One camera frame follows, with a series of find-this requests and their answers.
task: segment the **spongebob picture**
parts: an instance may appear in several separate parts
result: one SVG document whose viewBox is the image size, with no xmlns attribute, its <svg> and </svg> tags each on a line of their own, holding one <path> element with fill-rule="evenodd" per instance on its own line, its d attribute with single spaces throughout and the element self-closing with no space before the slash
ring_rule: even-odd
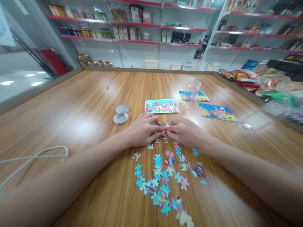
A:
<svg viewBox="0 0 303 227">
<path fill-rule="evenodd" d="M 228 107 L 202 103 L 199 103 L 199 107 L 203 117 L 237 122 L 236 117 L 232 114 Z"/>
<path fill-rule="evenodd" d="M 189 91 L 179 91 L 179 94 L 183 101 L 210 101 L 209 98 L 201 91 L 198 91 L 195 96 L 193 96 L 193 92 Z"/>
<path fill-rule="evenodd" d="M 165 114 L 180 113 L 173 99 L 159 99 L 145 101 L 145 113 Z"/>
</svg>

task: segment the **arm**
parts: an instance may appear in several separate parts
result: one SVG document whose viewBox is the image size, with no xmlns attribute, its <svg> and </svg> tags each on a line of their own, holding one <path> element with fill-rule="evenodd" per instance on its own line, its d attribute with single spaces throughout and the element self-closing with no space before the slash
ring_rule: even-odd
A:
<svg viewBox="0 0 303 227">
<path fill-rule="evenodd" d="M 186 118 L 174 118 L 168 136 L 216 159 L 268 206 L 297 226 L 303 225 L 303 182 L 284 169 L 233 148 Z"/>
<path fill-rule="evenodd" d="M 125 131 L 19 185 L 0 198 L 0 226 L 48 226 L 117 154 L 150 144 L 162 133 L 158 117 L 140 115 Z"/>
</svg>

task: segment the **forearm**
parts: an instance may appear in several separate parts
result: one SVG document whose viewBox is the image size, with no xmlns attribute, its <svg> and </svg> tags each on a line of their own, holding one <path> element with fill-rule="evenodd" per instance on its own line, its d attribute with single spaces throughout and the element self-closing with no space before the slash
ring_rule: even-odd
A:
<svg viewBox="0 0 303 227">
<path fill-rule="evenodd" d="M 203 152 L 216 159 L 277 213 L 295 225 L 302 225 L 303 184 L 300 179 L 217 139 L 212 144 Z"/>
<path fill-rule="evenodd" d="M 0 226 L 50 225 L 127 148 L 116 134 L 21 184 L 0 198 Z"/>
</svg>

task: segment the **round metal tin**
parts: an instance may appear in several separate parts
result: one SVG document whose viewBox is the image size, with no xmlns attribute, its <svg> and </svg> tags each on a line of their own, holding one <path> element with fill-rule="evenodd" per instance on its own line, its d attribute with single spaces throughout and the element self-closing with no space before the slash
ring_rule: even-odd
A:
<svg viewBox="0 0 303 227">
<path fill-rule="evenodd" d="M 119 105 L 116 107 L 116 113 L 128 113 L 129 108 L 127 105 Z"/>
<path fill-rule="evenodd" d="M 128 114 L 127 113 L 119 113 L 114 116 L 114 122 L 118 125 L 124 124 L 128 121 Z"/>
</svg>

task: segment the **wooden table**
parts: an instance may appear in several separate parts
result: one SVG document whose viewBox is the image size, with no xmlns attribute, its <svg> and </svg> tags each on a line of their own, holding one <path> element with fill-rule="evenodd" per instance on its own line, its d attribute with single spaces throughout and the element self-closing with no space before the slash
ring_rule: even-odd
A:
<svg viewBox="0 0 303 227">
<path fill-rule="evenodd" d="M 183 90 L 190 79 L 200 80 L 201 91 L 210 98 L 210 103 L 228 106 L 238 120 L 257 109 L 212 75 L 84 71 L 0 117 L 0 160 L 35 155 L 59 145 L 69 147 L 73 156 L 126 129 L 144 113 L 145 100 L 174 99 L 181 113 L 159 114 L 162 123 L 170 122 L 178 115 L 190 118 L 222 141 L 302 177 L 303 137 L 300 134 L 282 124 L 248 134 L 235 122 L 203 118 L 198 102 L 183 109 L 178 91 Z M 115 108 L 120 104 L 126 104 L 130 109 L 129 121 L 123 125 L 113 122 Z M 168 144 L 160 140 L 154 150 L 141 147 L 123 151 L 95 177 L 53 226 L 178 226 L 176 211 L 171 211 L 168 217 L 161 214 L 161 208 L 153 206 L 151 195 L 145 196 L 135 185 L 137 163 L 132 159 L 133 154 L 142 154 L 139 163 L 149 180 L 155 154 L 166 158 L 166 150 L 175 152 L 172 139 Z M 192 166 L 196 166 L 197 161 L 203 161 L 206 166 L 208 186 L 202 185 L 191 172 L 181 172 L 188 178 L 187 191 L 181 190 L 173 178 L 169 181 L 169 198 L 178 195 L 183 198 L 184 208 L 193 217 L 196 227 L 288 226 L 215 160 L 202 154 L 196 158 L 191 148 L 183 145 L 181 151 Z M 63 154 L 63 151 L 54 150 L 49 154 Z M 9 183 L 6 190 L 60 161 L 34 161 Z M 0 180 L 22 163 L 2 165 Z"/>
</svg>

